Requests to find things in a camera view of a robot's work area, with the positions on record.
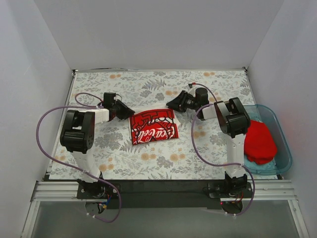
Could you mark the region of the white t-shirt red print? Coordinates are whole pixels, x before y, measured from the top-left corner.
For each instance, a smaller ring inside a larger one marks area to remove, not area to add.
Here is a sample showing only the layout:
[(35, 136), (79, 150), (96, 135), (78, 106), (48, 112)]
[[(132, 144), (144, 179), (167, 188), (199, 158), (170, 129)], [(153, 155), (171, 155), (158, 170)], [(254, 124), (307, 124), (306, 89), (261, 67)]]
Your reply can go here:
[(129, 118), (133, 145), (179, 138), (178, 120), (172, 109), (152, 109)]

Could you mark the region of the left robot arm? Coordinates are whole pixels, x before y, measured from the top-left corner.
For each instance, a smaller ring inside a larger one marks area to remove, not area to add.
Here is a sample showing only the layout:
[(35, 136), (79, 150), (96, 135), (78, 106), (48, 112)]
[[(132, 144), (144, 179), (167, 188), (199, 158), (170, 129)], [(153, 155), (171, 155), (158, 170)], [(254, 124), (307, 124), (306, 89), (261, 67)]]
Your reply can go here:
[(95, 125), (110, 122), (114, 118), (125, 120), (135, 111), (125, 105), (116, 93), (104, 93), (96, 106), (85, 106), (83, 111), (68, 110), (60, 134), (60, 143), (74, 157), (77, 167), (83, 171), (80, 180), (90, 182), (88, 192), (94, 198), (105, 194), (105, 185), (100, 183), (99, 170), (91, 148), (95, 139)]

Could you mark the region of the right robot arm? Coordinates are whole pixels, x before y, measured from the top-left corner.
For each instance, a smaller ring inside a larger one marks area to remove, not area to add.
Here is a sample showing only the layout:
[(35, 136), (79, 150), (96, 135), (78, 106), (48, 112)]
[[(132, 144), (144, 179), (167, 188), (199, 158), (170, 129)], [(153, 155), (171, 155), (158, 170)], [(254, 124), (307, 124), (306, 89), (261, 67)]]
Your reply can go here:
[[(244, 142), (246, 134), (251, 125), (251, 120), (239, 98), (231, 98), (228, 101), (209, 102), (208, 94), (213, 97), (214, 93), (203, 84), (198, 84), (194, 94), (187, 91), (181, 93), (166, 103), (169, 109), (179, 113), (186, 112), (188, 109), (194, 110), (191, 125), (191, 141), (198, 158), (204, 163), (213, 167), (225, 168), (224, 191), (230, 197), (235, 197), (247, 187), (247, 175), (252, 176), (251, 172), (244, 165)], [(213, 164), (205, 160), (198, 152), (194, 140), (195, 120), (217, 119), (219, 127), (226, 139), (227, 163)]]

